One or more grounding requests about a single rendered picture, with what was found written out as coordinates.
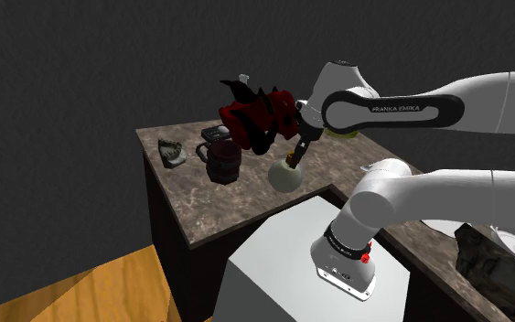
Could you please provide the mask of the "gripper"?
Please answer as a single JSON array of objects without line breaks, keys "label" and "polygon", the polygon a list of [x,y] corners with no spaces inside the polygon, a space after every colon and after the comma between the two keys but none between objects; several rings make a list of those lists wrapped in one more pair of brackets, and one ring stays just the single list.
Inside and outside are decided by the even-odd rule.
[{"label": "gripper", "polygon": [[290,168],[295,169],[307,151],[310,142],[316,141],[324,133],[324,123],[321,112],[301,111],[301,122],[299,125],[300,139],[295,146],[291,160],[288,162]]}]

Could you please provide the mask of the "white round vase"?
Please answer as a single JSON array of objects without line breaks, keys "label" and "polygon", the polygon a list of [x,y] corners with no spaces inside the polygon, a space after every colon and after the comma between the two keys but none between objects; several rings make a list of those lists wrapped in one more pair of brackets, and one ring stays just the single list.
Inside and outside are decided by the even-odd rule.
[{"label": "white round vase", "polygon": [[290,167],[293,155],[293,151],[289,152],[284,159],[275,161],[268,170],[268,181],[278,192],[290,193],[301,186],[303,180],[301,166]]}]

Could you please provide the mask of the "yellow-green bowl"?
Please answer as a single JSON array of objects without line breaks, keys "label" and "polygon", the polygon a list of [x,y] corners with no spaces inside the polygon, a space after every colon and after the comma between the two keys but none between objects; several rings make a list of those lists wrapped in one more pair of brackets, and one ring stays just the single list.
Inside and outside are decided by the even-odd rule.
[{"label": "yellow-green bowl", "polygon": [[339,134],[339,133],[335,133],[334,131],[330,130],[329,128],[325,128],[324,134],[327,136],[335,137],[335,138],[351,139],[351,138],[355,138],[359,134],[359,132],[352,131],[352,132],[346,132],[344,134]]}]

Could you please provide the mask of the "red and black figure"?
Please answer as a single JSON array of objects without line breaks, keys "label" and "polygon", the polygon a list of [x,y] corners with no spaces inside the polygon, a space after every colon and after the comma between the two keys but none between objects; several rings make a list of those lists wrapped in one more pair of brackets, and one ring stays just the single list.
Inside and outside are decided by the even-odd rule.
[{"label": "red and black figure", "polygon": [[254,92],[241,80],[221,80],[231,90],[234,101],[219,108],[220,119],[229,129],[231,139],[244,150],[261,156],[268,152],[280,134],[289,140],[298,134],[302,116],[289,91],[275,86],[269,93]]}]

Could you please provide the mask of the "dark brown mug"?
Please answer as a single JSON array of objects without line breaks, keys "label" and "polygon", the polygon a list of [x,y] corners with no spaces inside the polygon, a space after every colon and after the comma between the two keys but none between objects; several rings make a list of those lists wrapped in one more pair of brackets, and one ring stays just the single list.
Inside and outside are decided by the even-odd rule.
[{"label": "dark brown mug", "polygon": [[206,164],[211,182],[229,185],[240,174],[241,148],[232,140],[204,142],[196,147],[196,154]]}]

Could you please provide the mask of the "black device with white knob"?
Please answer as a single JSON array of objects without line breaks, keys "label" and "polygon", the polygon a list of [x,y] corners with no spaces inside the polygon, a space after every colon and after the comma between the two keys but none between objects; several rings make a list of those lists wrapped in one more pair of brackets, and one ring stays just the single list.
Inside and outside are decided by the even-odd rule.
[{"label": "black device with white knob", "polygon": [[201,137],[209,143],[227,140],[231,137],[230,130],[225,125],[211,126],[200,131]]}]

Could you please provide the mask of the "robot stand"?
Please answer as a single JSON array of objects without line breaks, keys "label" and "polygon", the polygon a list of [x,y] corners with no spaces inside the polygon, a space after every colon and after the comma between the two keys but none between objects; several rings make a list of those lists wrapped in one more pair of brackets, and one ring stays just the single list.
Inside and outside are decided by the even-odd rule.
[{"label": "robot stand", "polygon": [[337,213],[313,197],[267,219],[229,257],[212,322],[408,322],[410,273],[377,241],[366,301],[319,277],[310,247]]}]

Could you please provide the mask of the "grey teeth model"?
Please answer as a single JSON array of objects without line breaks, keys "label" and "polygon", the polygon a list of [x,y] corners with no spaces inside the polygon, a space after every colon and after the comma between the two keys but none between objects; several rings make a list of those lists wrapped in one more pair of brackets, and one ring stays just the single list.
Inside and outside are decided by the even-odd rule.
[{"label": "grey teeth model", "polygon": [[188,155],[181,143],[166,139],[158,140],[158,152],[165,168],[175,168],[187,161]]}]

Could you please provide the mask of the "dark rock-shaped object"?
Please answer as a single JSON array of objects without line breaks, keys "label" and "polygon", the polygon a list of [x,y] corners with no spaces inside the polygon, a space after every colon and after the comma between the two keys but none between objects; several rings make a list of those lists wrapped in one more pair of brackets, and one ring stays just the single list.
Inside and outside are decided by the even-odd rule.
[{"label": "dark rock-shaped object", "polygon": [[456,270],[515,322],[515,256],[468,224],[455,230]]}]

